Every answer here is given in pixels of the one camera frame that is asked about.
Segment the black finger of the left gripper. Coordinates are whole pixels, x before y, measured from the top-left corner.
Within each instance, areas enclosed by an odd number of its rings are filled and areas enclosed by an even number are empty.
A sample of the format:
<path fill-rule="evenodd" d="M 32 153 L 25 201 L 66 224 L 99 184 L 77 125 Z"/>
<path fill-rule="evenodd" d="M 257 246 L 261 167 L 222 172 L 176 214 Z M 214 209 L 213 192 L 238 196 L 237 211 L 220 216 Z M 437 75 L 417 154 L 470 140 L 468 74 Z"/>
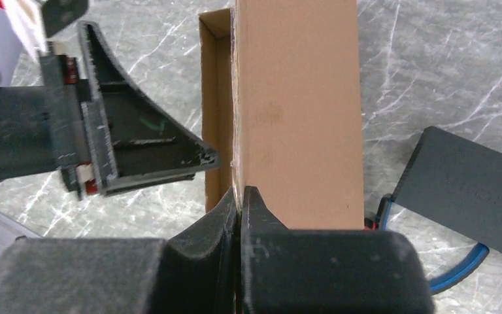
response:
<path fill-rule="evenodd" d="M 86 69 L 80 104 L 91 158 L 89 194 L 112 196 L 159 184 L 190 181 L 221 159 L 196 134 L 155 104 L 113 56 L 95 22 L 77 25 Z"/>

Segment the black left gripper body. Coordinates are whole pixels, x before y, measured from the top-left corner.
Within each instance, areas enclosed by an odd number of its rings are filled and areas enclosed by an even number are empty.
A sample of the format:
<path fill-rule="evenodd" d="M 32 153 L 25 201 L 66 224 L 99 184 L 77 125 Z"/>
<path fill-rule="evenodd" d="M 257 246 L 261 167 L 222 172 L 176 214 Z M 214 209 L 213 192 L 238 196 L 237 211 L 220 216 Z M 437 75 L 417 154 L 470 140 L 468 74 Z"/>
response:
<path fill-rule="evenodd" d="M 39 58 L 40 86 L 0 87 L 0 182 L 59 171 L 79 198 L 99 191 L 90 156 L 86 109 L 92 59 L 51 54 Z"/>

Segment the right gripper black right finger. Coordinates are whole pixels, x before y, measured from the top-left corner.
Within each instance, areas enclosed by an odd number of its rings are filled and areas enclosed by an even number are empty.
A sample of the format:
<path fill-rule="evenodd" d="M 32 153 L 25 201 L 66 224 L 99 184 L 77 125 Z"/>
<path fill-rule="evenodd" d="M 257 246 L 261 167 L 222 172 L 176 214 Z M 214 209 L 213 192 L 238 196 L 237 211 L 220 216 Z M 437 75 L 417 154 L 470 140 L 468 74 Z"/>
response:
<path fill-rule="evenodd" d="M 390 231 L 291 230 L 246 187 L 243 313 L 433 313 L 420 259 Z"/>

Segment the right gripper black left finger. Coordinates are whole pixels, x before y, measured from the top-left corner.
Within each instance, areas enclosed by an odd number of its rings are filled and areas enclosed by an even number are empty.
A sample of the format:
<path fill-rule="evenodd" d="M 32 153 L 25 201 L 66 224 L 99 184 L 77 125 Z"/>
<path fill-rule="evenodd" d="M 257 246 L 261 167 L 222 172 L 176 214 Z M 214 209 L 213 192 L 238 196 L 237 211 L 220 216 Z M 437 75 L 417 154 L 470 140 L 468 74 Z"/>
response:
<path fill-rule="evenodd" d="M 27 238 L 0 256 L 0 313 L 234 313 L 228 190 L 171 239 Z"/>

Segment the brown cardboard express box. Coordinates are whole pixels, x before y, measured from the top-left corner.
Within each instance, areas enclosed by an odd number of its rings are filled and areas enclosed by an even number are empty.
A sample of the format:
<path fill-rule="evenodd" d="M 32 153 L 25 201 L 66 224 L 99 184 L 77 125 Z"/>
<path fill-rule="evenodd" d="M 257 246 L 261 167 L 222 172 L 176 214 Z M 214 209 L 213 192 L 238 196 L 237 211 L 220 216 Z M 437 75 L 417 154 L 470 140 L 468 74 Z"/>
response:
<path fill-rule="evenodd" d="M 255 186 L 293 229 L 363 228 L 355 1 L 232 1 L 199 15 L 205 209 Z"/>

